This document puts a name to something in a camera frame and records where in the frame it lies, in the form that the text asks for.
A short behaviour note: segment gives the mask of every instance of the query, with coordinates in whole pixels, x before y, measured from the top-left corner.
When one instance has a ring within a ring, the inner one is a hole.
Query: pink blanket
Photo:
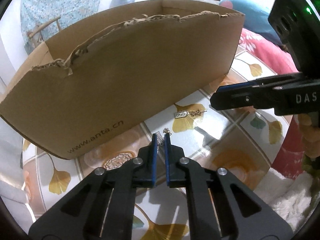
[[[277,74],[297,72],[289,53],[282,51],[278,46],[259,34],[242,29],[239,45],[259,58]],[[302,173],[301,159],[303,155],[301,134],[294,118],[289,126],[282,147],[272,164],[272,168],[290,179]]]

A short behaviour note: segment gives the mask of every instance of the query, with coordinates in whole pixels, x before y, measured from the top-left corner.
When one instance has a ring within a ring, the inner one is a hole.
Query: tiled floor
[[[62,160],[30,145],[23,153],[26,191],[35,217],[40,217],[96,167],[118,167],[147,146],[152,133],[168,128],[171,143],[184,149],[187,157],[203,167],[224,166],[254,189],[267,173],[288,131],[290,118],[278,117],[273,110],[244,108],[217,112],[210,96],[222,84],[246,82],[274,75],[262,62],[238,48],[228,76],[213,81],[142,124],[117,136],[75,160]],[[205,110],[201,116],[174,119],[182,110]],[[154,239],[172,228],[172,239],[189,239],[188,213],[183,190],[165,184],[163,154],[159,152],[158,186],[138,190],[132,239]]]

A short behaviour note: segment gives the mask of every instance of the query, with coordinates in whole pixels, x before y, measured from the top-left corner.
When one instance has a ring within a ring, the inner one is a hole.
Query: jewelry
[[[168,133],[169,136],[172,135],[172,133],[170,132],[169,128],[164,128],[163,129],[163,133]]]
[[[207,110],[195,110],[195,111],[190,111],[190,112],[188,112],[188,111],[180,111],[180,112],[176,112],[176,113],[174,113],[173,115],[174,115],[174,118],[175,119],[178,119],[178,118],[182,118],[182,117],[186,117],[188,114],[190,114],[190,116],[191,117],[194,117],[194,116],[201,116],[202,115],[202,113],[204,113],[204,112],[207,112]]]
[[[164,138],[162,137],[161,133],[158,131],[156,132],[157,136],[157,144],[158,146],[162,146],[164,144]]]

